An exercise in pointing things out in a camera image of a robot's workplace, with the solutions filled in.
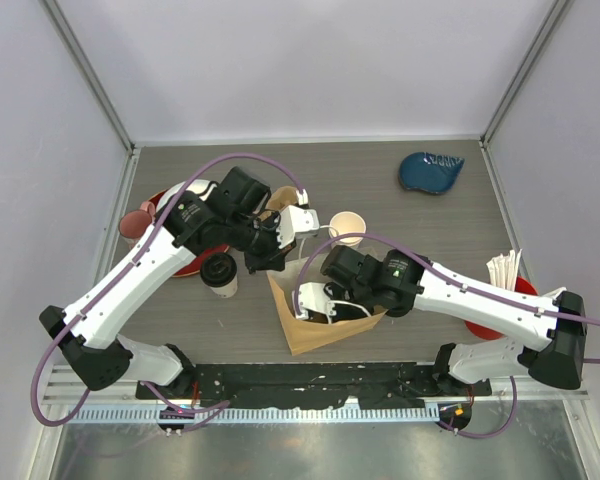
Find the brown paper takeout bag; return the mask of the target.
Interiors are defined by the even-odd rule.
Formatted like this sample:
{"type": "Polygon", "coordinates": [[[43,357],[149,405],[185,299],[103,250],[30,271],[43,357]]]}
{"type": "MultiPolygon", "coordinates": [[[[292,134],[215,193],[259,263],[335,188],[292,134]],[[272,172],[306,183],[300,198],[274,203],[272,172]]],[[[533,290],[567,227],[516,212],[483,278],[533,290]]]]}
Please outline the brown paper takeout bag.
{"type": "Polygon", "coordinates": [[[308,321],[295,318],[292,292],[307,282],[331,282],[321,273],[321,265],[328,256],[327,249],[334,241],[337,240],[329,239],[309,256],[288,262],[283,271],[267,273],[279,321],[294,356],[371,330],[386,315],[384,308],[376,306],[368,309],[373,310],[371,317],[361,320],[328,324],[321,314],[315,314],[308,321]]]}

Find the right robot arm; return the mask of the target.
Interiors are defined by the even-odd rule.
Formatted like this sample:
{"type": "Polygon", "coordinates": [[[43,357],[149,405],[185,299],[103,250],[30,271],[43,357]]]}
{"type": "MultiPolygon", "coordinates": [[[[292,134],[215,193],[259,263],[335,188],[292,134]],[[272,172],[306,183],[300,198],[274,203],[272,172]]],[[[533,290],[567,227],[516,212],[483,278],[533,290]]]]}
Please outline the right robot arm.
{"type": "Polygon", "coordinates": [[[431,371],[437,391],[457,393],[491,377],[528,374],[558,389],[582,382],[587,329],[584,300],[562,290],[550,297],[494,287],[459,275],[424,256],[392,249],[383,260],[338,245],[321,272],[364,307],[401,317],[411,310],[441,313],[500,333],[497,340],[443,345],[431,371]]]}

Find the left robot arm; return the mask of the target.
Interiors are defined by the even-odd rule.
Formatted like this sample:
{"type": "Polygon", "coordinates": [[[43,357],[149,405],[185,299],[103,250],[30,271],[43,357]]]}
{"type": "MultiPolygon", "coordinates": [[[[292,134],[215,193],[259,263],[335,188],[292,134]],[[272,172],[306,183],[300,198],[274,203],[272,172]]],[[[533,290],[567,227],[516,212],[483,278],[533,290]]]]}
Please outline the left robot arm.
{"type": "Polygon", "coordinates": [[[313,217],[302,185],[279,211],[267,209],[270,198],[270,187],[240,167],[219,182],[194,176],[175,185],[136,245],[99,283],[72,304],[41,313],[52,346],[88,391],[131,380],[173,399],[190,393],[195,369],[179,348],[133,341],[121,331],[162,284],[213,248],[243,253],[250,272],[283,270],[313,217]]]}

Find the stack of black cup lids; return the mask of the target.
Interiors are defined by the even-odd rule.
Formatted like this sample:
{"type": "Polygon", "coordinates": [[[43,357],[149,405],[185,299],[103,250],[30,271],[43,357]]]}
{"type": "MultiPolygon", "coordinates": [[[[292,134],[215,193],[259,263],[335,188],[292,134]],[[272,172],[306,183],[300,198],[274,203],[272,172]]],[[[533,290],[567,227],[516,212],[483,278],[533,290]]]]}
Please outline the stack of black cup lids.
{"type": "Polygon", "coordinates": [[[400,318],[407,315],[411,311],[410,307],[396,307],[386,311],[386,315],[392,318],[400,318]]]}

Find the dark red round tray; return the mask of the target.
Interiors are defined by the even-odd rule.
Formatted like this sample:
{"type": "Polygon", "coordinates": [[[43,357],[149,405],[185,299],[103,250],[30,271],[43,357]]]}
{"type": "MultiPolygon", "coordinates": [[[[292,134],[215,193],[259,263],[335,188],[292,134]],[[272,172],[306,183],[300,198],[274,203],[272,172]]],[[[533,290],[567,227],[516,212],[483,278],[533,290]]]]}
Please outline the dark red round tray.
{"type": "MultiPolygon", "coordinates": [[[[153,196],[148,198],[148,202],[154,205],[155,210],[158,211],[163,204],[166,204],[168,200],[166,199],[166,195],[170,192],[176,192],[179,189],[178,185],[174,185],[170,189],[162,190],[153,196]]],[[[208,249],[204,251],[201,255],[197,256],[193,261],[191,261],[188,265],[178,270],[173,277],[174,278],[185,278],[193,275],[197,275],[200,272],[203,262],[212,254],[215,253],[228,253],[230,250],[230,246],[223,244],[219,245],[215,248],[208,249]]]]}

